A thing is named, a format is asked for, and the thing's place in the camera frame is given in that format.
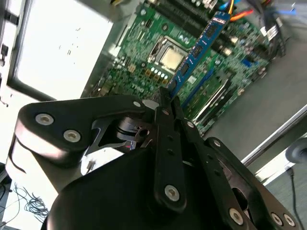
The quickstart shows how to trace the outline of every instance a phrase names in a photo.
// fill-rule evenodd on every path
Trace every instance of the metal bolt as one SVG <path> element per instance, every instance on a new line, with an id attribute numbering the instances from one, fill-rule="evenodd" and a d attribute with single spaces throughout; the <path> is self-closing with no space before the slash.
<path id="1" fill-rule="evenodd" d="M 165 114 L 165 115 L 169 115 L 168 111 L 163 109 L 162 112 Z"/>
<path id="2" fill-rule="evenodd" d="M 291 217 L 289 217 L 287 214 L 284 214 L 283 216 L 284 216 L 284 218 L 286 219 L 286 221 L 287 221 L 287 223 L 288 223 L 289 225 L 291 225 L 292 227 L 295 226 L 295 223 L 294 223 L 294 221 L 292 220 Z"/>
<path id="3" fill-rule="evenodd" d="M 221 146 L 221 143 L 220 143 L 218 140 L 213 140 L 213 143 L 214 143 L 216 146 L 218 146 L 218 147 Z"/>
<path id="4" fill-rule="evenodd" d="M 187 122 L 188 126 L 190 126 L 191 128 L 194 128 L 194 124 L 190 121 Z"/>
<path id="5" fill-rule="evenodd" d="M 277 216 L 275 213 L 271 213 L 271 216 L 273 218 L 273 220 L 275 221 L 276 224 L 282 226 L 283 225 L 283 222 L 282 220 L 279 218 L 279 216 Z"/>
<path id="6" fill-rule="evenodd" d="M 237 223 L 238 225 L 243 225 L 244 220 L 241 214 L 235 208 L 232 207 L 231 209 L 229 209 L 229 215 L 235 223 Z"/>
<path id="7" fill-rule="evenodd" d="M 164 192 L 165 192 L 165 195 L 166 195 L 171 201 L 175 201 L 175 202 L 176 202 L 176 201 L 179 200 L 179 192 L 178 192 L 178 190 L 177 190 L 174 186 L 168 184 L 168 185 L 165 187 Z"/>
<path id="8" fill-rule="evenodd" d="M 39 114 L 35 117 L 35 121 L 40 125 L 49 126 L 54 122 L 54 119 L 49 114 Z"/>
<path id="9" fill-rule="evenodd" d="M 138 103 L 138 102 L 133 102 L 133 104 L 134 104 L 135 106 L 137 106 L 137 107 L 140 107 L 140 106 L 141 106 L 141 104 Z"/>
<path id="10" fill-rule="evenodd" d="M 146 10 L 145 9 L 142 9 L 141 10 L 141 15 L 143 16 L 143 15 L 145 15 L 146 14 Z"/>
<path id="11" fill-rule="evenodd" d="M 81 135 L 76 130 L 69 129 L 64 132 L 64 138 L 69 142 L 75 143 L 81 139 Z"/>

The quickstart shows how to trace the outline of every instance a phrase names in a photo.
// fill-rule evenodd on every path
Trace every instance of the capacitor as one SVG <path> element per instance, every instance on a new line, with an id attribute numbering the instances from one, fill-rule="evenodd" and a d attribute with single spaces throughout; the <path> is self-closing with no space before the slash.
<path id="1" fill-rule="evenodd" d="M 184 41 L 185 44 L 189 44 L 189 38 L 188 38 L 188 37 L 185 37 L 185 38 L 183 39 L 183 41 Z"/>
<path id="2" fill-rule="evenodd" d="M 145 9 L 142 9 L 141 10 L 141 15 L 143 16 L 143 15 L 145 15 L 146 14 L 146 10 Z"/>
<path id="3" fill-rule="evenodd" d="M 214 62 L 216 65 L 219 65 L 219 64 L 221 64 L 221 61 L 219 60 L 219 59 L 217 59 L 217 60 L 215 60 L 215 62 Z"/>

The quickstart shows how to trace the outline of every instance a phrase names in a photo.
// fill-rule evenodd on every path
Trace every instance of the cable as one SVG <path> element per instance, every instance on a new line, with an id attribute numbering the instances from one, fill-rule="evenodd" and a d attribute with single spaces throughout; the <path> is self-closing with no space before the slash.
<path id="1" fill-rule="evenodd" d="M 228 13 L 229 13 L 229 14 L 232 14 L 232 11 L 233 11 L 233 8 L 234 8 L 234 3 L 235 3 L 234 0 L 230 0 L 230 3 L 229 3 L 229 10 L 228 10 Z"/>
<path id="2" fill-rule="evenodd" d="M 235 16 L 231 17 L 230 18 L 230 21 L 231 22 L 234 22 L 240 18 L 243 18 L 251 13 L 253 13 L 254 11 L 253 10 L 248 10 L 248 11 L 243 11 L 243 12 L 240 12 L 240 13 L 237 13 Z"/>
<path id="3" fill-rule="evenodd" d="M 43 223 L 45 218 L 49 214 L 49 211 L 46 208 L 45 203 L 40 197 L 36 197 L 33 193 L 29 194 L 29 192 L 25 188 L 23 188 L 22 190 L 25 191 L 27 196 L 31 198 L 30 200 L 27 200 L 27 204 L 24 206 L 24 209 L 28 212 L 33 213 L 34 217 L 39 222 Z"/>
<path id="4" fill-rule="evenodd" d="M 3 196 L 4 196 L 5 192 L 6 192 L 5 186 L 3 184 L 1 184 L 1 186 L 3 187 L 3 193 L 2 193 L 2 195 L 0 197 L 0 201 L 2 200 L 2 198 L 3 198 Z"/>
<path id="5" fill-rule="evenodd" d="M 299 225 L 301 226 L 302 230 L 305 230 L 304 225 L 298 215 L 297 209 L 296 209 L 296 194 L 295 194 L 295 186 L 294 186 L 294 170 L 293 168 L 289 168 L 286 170 L 286 172 L 288 173 L 288 175 L 290 176 L 291 179 L 291 188 L 292 188 L 292 196 L 293 196 L 293 212 L 295 214 L 295 217 L 299 223 Z"/>
<path id="6" fill-rule="evenodd" d="M 7 225 L 8 223 L 10 223 L 13 219 L 15 219 L 17 216 L 18 216 L 18 214 L 19 214 L 19 212 L 20 212 L 20 200 L 21 199 L 24 199 L 24 197 L 23 196 L 21 196 L 22 198 L 19 198 L 19 194 L 18 194 L 18 192 L 17 192 L 17 184 L 15 183 L 15 188 L 14 188 L 14 191 L 15 191 L 15 193 L 17 194 L 17 198 L 18 198 L 18 212 L 17 212 L 17 214 L 12 218 L 12 219 L 10 219 L 8 222 L 5 222 L 4 224 L 2 224 L 1 226 L 0 226 L 0 228 L 1 227 L 3 227 L 3 226 L 5 226 L 5 225 Z"/>
<path id="7" fill-rule="evenodd" d="M 19 190 L 22 190 L 25 195 L 22 195 L 18 192 Z M 18 212 L 17 214 L 8 222 L 6 222 L 5 224 L 1 225 L 1 227 L 5 226 L 7 223 L 9 223 L 10 221 L 12 221 L 13 219 L 15 219 L 19 212 L 20 212 L 20 200 L 25 199 L 27 201 L 27 204 L 24 206 L 25 211 L 31 212 L 34 214 L 34 217 L 41 223 L 44 222 L 45 218 L 48 216 L 49 211 L 46 208 L 43 200 L 40 197 L 36 197 L 33 193 L 29 194 L 29 192 L 25 189 L 25 188 L 18 188 L 17 184 L 15 183 L 15 188 L 14 188 L 14 192 L 17 194 L 17 198 L 18 200 L 14 201 L 13 203 L 11 203 L 10 205 L 8 205 L 4 210 L 2 210 L 0 213 L 4 212 L 8 207 L 10 207 L 11 205 L 13 205 L 14 203 L 18 202 Z"/>

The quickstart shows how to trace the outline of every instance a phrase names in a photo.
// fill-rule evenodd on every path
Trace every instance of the electronic chip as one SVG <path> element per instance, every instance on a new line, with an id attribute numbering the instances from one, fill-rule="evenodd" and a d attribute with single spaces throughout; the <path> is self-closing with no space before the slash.
<path id="1" fill-rule="evenodd" d="M 174 74 L 187 54 L 178 42 L 168 36 L 162 36 L 149 54 L 148 62 L 153 62 Z"/>
<path id="2" fill-rule="evenodd" d="M 181 53 L 169 47 L 162 56 L 160 63 L 167 69 L 176 70 L 183 58 L 184 56 Z"/>

